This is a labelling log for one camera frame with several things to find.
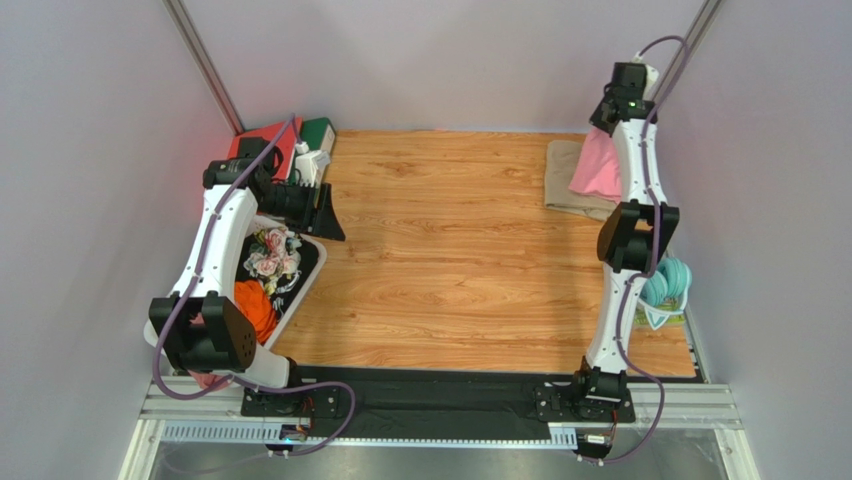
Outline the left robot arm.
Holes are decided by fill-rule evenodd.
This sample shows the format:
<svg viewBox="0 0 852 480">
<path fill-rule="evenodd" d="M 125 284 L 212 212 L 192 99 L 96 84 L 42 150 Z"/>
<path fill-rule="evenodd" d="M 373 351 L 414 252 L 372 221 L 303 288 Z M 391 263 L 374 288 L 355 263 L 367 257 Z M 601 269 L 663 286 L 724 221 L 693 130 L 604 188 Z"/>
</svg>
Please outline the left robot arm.
<svg viewBox="0 0 852 480">
<path fill-rule="evenodd" d="M 272 353 L 327 260 L 343 241 L 323 177 L 333 139 L 299 142 L 290 157 L 261 137 L 204 170 L 204 210 L 179 280 L 152 299 L 145 326 L 155 359 L 177 371 L 250 388 L 298 386 L 294 360 Z"/>
</svg>

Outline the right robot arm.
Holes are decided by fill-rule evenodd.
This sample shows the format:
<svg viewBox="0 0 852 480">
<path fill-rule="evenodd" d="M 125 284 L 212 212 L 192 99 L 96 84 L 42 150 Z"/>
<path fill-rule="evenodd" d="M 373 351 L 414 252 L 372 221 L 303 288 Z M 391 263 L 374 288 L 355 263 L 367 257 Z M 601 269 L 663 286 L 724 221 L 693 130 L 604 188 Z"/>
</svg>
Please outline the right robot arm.
<svg viewBox="0 0 852 480">
<path fill-rule="evenodd" d="M 621 200 L 597 243 L 604 291 L 593 340 L 574 373 L 570 405 L 584 420 L 606 421 L 628 400 L 627 352 L 641 290 L 656 270 L 679 223 L 680 212 L 663 192 L 657 156 L 657 110 L 645 93 L 650 67 L 615 64 L 590 122 L 613 141 Z"/>
</svg>

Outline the pink t-shirt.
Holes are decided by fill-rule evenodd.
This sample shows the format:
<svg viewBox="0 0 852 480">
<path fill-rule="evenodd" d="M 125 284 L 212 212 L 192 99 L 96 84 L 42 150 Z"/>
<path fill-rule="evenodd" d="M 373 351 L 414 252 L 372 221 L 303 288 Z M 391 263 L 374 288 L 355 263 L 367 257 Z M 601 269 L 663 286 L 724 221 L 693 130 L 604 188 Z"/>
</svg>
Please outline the pink t-shirt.
<svg viewBox="0 0 852 480">
<path fill-rule="evenodd" d="M 614 142 L 606 131 L 593 127 L 586 135 L 569 189 L 614 203 L 621 201 L 619 160 Z"/>
</svg>

